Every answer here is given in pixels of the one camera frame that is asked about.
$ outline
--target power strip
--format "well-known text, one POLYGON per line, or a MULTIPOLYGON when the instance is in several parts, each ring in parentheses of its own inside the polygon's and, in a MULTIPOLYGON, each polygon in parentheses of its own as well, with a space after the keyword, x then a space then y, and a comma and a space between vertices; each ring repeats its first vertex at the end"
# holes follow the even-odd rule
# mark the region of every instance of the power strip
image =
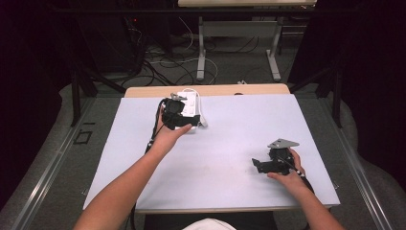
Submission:
MULTIPOLYGON (((177 93, 178 96, 182 98, 186 98, 186 100, 182 100, 181 102, 185 104, 183 108, 182 115, 184 117, 194 117, 194 115, 198 114, 198 100, 197 100, 197 93, 193 91, 182 91, 177 93)), ((193 126, 191 131, 195 131, 196 126, 193 126)))

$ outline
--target black curtain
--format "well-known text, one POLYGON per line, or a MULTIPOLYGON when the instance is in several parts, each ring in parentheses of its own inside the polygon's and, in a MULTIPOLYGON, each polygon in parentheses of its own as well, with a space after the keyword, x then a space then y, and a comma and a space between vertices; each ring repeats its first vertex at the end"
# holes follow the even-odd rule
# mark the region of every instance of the black curtain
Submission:
POLYGON ((61 106, 58 91, 70 82, 42 6, 0 2, 0 208, 47 138, 61 106))
MULTIPOLYGON (((351 9, 361 1, 319 0, 316 8, 351 9)), ((343 101, 358 129, 358 152, 406 190, 406 9, 404 1, 362 1, 343 76, 343 101)), ((330 64, 349 37, 354 18, 312 18, 289 81, 298 83, 330 64)))

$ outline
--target wrist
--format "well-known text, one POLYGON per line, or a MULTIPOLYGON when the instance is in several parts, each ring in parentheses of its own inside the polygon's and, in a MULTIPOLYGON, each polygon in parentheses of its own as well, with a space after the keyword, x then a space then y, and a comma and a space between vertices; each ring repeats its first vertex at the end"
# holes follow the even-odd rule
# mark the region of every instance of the wrist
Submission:
POLYGON ((294 191, 292 191, 292 195, 300 202, 302 203, 304 200, 307 200, 309 198, 315 197, 314 195, 307 187, 298 187, 295 188, 294 191))

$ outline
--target wooden table edge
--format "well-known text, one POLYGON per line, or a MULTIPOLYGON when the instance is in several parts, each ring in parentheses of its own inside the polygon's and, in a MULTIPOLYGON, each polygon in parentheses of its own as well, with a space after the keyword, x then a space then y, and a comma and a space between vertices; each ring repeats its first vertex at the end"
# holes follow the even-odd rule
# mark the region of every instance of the wooden table edge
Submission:
POLYGON ((170 93, 180 92, 186 88, 196 90, 200 96, 229 96, 235 94, 290 94, 289 88, 286 84, 269 83, 130 87, 125 91, 124 97, 169 97, 170 93))

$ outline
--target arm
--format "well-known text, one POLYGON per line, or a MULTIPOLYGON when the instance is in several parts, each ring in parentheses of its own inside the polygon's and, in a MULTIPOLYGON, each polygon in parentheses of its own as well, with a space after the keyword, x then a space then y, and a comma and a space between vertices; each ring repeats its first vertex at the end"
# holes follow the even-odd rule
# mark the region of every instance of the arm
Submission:
MULTIPOLYGON (((290 151, 295 158, 295 167, 302 173, 305 173, 305 170, 301 166, 298 153, 293 149, 290 151)), ((295 172, 291 172, 288 175, 270 172, 268 176, 281 182, 287 191, 299 201, 312 230, 344 229, 327 208, 323 206, 316 195, 306 187, 302 179, 295 172)))
POLYGON ((158 164, 172 149, 176 140, 191 127, 187 125, 170 130, 162 126, 151 149, 96 195, 81 214, 75 229, 118 229, 158 164))

